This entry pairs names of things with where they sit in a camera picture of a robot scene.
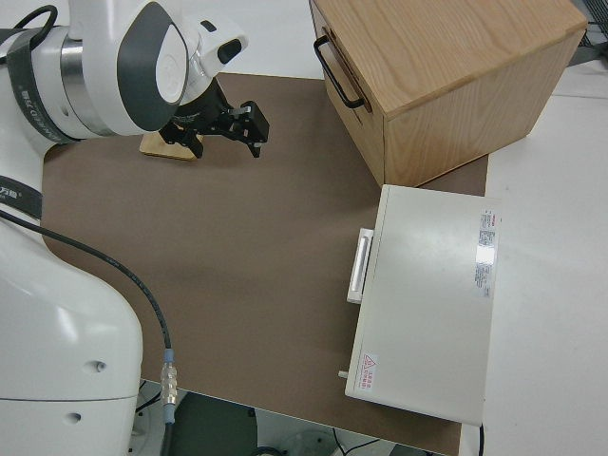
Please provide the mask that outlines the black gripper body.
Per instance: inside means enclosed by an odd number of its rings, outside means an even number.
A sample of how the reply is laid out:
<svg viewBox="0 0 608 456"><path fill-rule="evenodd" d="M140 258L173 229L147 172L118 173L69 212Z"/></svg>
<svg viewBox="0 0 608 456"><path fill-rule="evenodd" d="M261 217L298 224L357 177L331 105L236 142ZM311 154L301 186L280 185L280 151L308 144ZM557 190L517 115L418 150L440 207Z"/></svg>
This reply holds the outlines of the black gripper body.
<svg viewBox="0 0 608 456"><path fill-rule="evenodd" d="M171 121L198 134L211 134L219 118L229 110L229 103L217 78L193 101L181 105Z"/></svg>

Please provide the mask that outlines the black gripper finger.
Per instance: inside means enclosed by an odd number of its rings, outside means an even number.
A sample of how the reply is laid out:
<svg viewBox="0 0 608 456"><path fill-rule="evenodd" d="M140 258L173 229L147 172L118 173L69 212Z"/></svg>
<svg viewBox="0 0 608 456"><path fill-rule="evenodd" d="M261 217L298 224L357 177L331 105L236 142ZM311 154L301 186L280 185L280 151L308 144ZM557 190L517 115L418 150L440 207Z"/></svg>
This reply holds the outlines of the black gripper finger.
<svg viewBox="0 0 608 456"><path fill-rule="evenodd" d="M248 101L228 110L229 138L244 143L254 158L268 141L270 124L256 102Z"/></svg>
<svg viewBox="0 0 608 456"><path fill-rule="evenodd" d="M196 131L192 128L182 128L169 123L160 130L164 141L161 153L168 158L178 160L200 159L203 155L203 145Z"/></svg>

